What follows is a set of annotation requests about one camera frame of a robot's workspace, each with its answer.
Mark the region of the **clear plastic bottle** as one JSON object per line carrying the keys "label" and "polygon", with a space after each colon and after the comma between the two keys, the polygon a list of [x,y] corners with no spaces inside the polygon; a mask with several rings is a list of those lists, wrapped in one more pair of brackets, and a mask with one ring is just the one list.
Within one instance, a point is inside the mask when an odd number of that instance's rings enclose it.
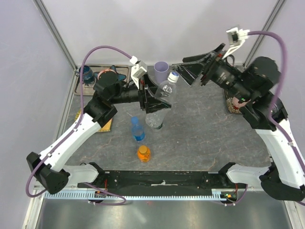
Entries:
{"label": "clear plastic bottle", "polygon": [[[161,99],[162,102],[166,102],[169,105],[173,105],[177,95],[177,81],[166,80],[162,82],[157,91],[156,98]],[[153,129],[161,129],[163,127],[163,121],[170,111],[170,108],[162,108],[153,113],[146,115],[146,124]]]}

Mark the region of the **blue white bottle cap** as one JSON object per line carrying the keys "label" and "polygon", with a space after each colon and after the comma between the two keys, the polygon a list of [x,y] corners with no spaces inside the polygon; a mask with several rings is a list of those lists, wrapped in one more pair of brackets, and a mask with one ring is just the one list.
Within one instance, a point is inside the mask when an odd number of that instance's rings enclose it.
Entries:
{"label": "blue white bottle cap", "polygon": [[179,74],[177,72],[170,72],[168,75],[167,80],[172,82],[172,83],[176,83],[179,79]]}

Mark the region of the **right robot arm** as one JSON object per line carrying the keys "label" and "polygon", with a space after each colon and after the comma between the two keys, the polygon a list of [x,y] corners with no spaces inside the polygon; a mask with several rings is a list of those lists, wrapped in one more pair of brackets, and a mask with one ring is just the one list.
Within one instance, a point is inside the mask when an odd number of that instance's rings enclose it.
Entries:
{"label": "right robot arm", "polygon": [[271,89],[280,77],[278,67],[268,57],[258,57],[243,71],[228,63],[224,46],[215,50],[183,58],[172,65],[188,85],[199,80],[201,85],[213,82],[228,94],[244,103],[243,118],[260,136],[267,147],[271,165],[245,167],[235,163],[226,165],[218,176],[222,187],[243,183],[261,187],[277,200],[302,202],[305,199],[304,159],[295,154],[297,144],[290,129],[288,113],[280,99],[272,102]]}

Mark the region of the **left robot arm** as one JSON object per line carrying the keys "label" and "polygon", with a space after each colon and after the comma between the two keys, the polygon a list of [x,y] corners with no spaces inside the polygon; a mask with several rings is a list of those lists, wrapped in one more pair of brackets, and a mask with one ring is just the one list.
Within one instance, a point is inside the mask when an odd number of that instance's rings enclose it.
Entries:
{"label": "left robot arm", "polygon": [[94,85],[92,99],[75,123],[47,149],[27,156],[32,174],[50,194],[60,192],[67,185],[90,183],[93,187],[101,187],[104,184],[104,171],[96,163],[68,166],[66,162],[115,116],[115,104],[139,102],[148,114],[171,107],[169,102],[154,95],[157,87],[148,75],[139,83],[139,86],[126,88],[118,73],[103,71]]}

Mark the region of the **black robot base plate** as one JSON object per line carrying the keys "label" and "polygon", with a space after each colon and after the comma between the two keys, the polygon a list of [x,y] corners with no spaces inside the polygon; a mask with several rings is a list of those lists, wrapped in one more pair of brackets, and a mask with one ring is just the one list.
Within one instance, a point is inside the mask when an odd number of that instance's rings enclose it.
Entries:
{"label": "black robot base plate", "polygon": [[246,187],[230,181],[223,169],[216,172],[104,170],[92,185],[120,196],[137,197],[207,196],[212,189]]}

